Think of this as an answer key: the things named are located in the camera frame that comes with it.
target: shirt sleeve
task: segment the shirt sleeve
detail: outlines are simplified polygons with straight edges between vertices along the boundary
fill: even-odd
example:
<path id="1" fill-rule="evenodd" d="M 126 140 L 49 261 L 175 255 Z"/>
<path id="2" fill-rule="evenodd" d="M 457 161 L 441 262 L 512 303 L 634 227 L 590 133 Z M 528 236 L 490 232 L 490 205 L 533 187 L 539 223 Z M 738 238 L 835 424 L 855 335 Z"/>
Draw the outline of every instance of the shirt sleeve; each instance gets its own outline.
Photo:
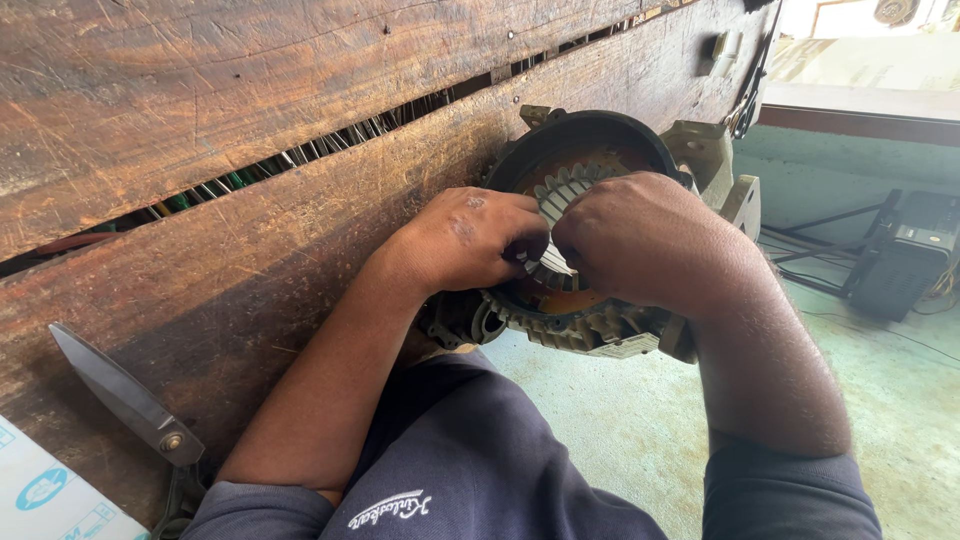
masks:
<path id="1" fill-rule="evenodd" d="M 314 540 L 333 516 L 323 495 L 303 487 L 217 482 L 182 540 Z"/>
<path id="2" fill-rule="evenodd" d="M 810 459 L 736 444 L 710 458 L 704 484 L 705 540 L 882 537 L 847 455 Z"/>

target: navy blue shirt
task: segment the navy blue shirt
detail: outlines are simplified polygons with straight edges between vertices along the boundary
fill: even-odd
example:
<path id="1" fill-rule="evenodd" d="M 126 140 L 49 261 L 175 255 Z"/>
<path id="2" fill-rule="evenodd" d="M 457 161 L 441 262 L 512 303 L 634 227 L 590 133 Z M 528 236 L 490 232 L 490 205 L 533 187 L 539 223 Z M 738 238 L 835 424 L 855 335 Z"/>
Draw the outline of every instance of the navy blue shirt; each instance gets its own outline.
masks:
<path id="1" fill-rule="evenodd" d="M 704 538 L 880 538 L 848 456 L 751 445 L 715 453 Z M 593 489 L 526 394 L 480 353 L 388 381 L 343 502 L 291 486 L 219 482 L 184 540 L 664 538 L 643 510 Z"/>

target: wooden plank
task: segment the wooden plank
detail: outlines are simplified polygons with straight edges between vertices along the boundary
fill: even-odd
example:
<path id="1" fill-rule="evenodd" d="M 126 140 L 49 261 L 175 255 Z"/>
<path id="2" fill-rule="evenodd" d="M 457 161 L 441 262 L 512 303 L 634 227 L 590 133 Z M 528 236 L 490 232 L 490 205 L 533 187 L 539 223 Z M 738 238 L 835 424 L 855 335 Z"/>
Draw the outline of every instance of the wooden plank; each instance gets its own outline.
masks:
<path id="1" fill-rule="evenodd" d="M 710 38 L 763 12 L 702 0 L 484 88 L 401 130 L 0 282 L 0 414 L 142 523 L 161 458 L 109 417 L 46 325 L 60 320 L 155 392 L 218 464 L 369 254 L 446 187 L 475 184 L 523 103 L 608 109 L 656 130 L 719 121 L 747 70 L 698 77 Z"/>
<path id="2" fill-rule="evenodd" d="M 640 11 L 613 0 L 0 4 L 0 260 Z"/>
<path id="3" fill-rule="evenodd" d="M 808 132 L 960 147 L 960 122 L 950 120 L 764 105 L 757 123 Z"/>

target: left hand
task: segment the left hand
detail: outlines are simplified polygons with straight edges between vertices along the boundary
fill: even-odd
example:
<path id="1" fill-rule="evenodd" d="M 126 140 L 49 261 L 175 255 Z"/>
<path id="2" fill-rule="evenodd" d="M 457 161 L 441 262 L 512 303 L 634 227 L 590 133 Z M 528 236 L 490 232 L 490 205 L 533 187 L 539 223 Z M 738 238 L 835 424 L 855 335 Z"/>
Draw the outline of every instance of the left hand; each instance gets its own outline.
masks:
<path id="1" fill-rule="evenodd" d="M 455 187 L 430 201 L 378 254 L 430 296 L 523 277 L 516 255 L 526 251 L 539 259 L 549 237 L 533 197 Z"/>

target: hand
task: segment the hand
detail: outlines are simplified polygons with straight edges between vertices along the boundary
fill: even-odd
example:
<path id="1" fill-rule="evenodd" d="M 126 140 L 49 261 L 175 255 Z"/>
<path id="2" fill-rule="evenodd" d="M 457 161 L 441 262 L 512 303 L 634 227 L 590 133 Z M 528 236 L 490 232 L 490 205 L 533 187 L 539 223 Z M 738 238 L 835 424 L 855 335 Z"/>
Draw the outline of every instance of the hand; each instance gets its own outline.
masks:
<path id="1" fill-rule="evenodd" d="M 566 208 L 553 241 L 600 294 L 687 317 L 718 312 L 758 275 L 772 278 L 746 235 L 656 173 L 595 185 Z"/>
<path id="2" fill-rule="evenodd" d="M 536 199 L 457 187 L 430 201 L 381 251 L 429 296 L 524 276 L 516 255 L 539 259 L 549 235 Z"/>

